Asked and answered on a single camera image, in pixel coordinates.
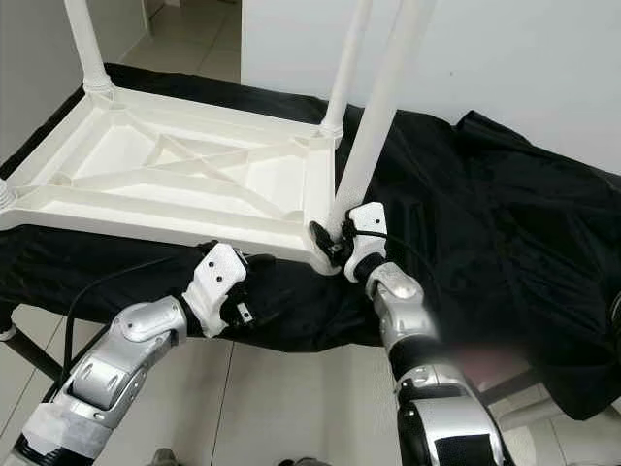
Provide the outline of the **white plastic table top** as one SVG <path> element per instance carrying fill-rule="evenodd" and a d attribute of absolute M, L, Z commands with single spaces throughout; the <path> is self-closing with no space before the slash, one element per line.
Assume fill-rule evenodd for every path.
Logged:
<path fill-rule="evenodd" d="M 313 124 L 116 88 L 88 93 L 6 181 L 1 229 L 39 225 L 179 245 L 218 240 L 333 274 L 337 138 Z"/>

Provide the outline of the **black cloth cover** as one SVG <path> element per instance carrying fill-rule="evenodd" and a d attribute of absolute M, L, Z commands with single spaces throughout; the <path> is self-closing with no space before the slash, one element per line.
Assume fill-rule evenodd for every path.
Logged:
<path fill-rule="evenodd" d="M 479 112 L 399 111 L 368 199 L 423 284 L 443 340 L 516 347 L 572 420 L 621 398 L 621 175 Z M 0 298 L 105 323 L 189 283 L 199 254 L 37 225 L 0 232 Z"/>

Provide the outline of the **grey stand pole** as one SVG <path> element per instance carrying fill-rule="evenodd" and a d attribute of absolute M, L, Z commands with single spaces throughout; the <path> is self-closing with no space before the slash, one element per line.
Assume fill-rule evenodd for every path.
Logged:
<path fill-rule="evenodd" d="M 510 410 L 504 416 L 498 417 L 496 422 L 500 426 L 500 430 L 505 432 L 564 415 L 563 410 L 558 407 L 553 399 L 545 398 L 536 401 L 536 403 L 525 405 L 525 407 Z"/>

